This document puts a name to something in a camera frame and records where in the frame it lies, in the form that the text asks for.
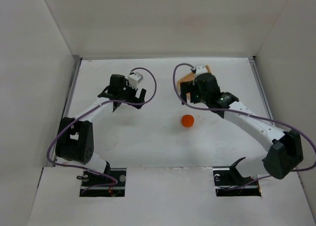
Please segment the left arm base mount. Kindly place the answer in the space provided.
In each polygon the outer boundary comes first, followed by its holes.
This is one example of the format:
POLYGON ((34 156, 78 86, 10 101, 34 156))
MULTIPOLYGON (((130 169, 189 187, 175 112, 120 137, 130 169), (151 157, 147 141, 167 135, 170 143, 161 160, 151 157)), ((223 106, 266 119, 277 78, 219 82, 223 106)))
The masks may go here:
POLYGON ((126 168, 112 168, 109 175, 115 178, 118 183, 88 171, 84 171, 77 180, 81 181, 80 197, 124 197, 126 184, 126 168))

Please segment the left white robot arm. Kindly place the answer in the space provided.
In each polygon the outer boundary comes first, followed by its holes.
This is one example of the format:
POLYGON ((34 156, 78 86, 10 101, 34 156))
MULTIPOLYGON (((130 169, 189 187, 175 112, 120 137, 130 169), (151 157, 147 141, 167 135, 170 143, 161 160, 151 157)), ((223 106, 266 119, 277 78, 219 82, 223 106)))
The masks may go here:
POLYGON ((93 124, 113 113, 122 103, 140 109, 145 102, 146 90, 142 89, 138 97, 136 93, 142 80, 143 75, 137 72, 127 77, 111 75, 109 85, 97 95, 91 106, 75 117, 62 119, 58 132, 63 134, 56 143, 56 156, 75 162, 86 170, 109 174, 109 163, 94 151, 93 124))

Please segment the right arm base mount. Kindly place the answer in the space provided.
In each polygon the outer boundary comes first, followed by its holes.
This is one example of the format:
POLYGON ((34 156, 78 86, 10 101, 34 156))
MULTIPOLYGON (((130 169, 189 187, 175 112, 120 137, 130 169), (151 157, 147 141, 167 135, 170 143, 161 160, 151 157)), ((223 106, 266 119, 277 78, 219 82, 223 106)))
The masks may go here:
POLYGON ((236 169, 229 167, 213 168, 215 194, 218 197, 261 196, 258 182, 249 183, 257 177, 243 177, 236 169))

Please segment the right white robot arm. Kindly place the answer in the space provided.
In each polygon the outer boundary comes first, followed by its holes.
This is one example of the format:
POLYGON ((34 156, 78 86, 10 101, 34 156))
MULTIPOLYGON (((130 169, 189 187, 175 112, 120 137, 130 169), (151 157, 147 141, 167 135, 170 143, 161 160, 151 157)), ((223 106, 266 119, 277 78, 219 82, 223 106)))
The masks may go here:
POLYGON ((235 124, 253 137, 266 150, 263 167, 272 177, 281 180, 303 161, 300 134, 285 131, 253 117, 239 99, 222 92, 211 73, 195 75, 192 81, 180 83, 180 96, 185 103, 204 103, 212 112, 235 124))

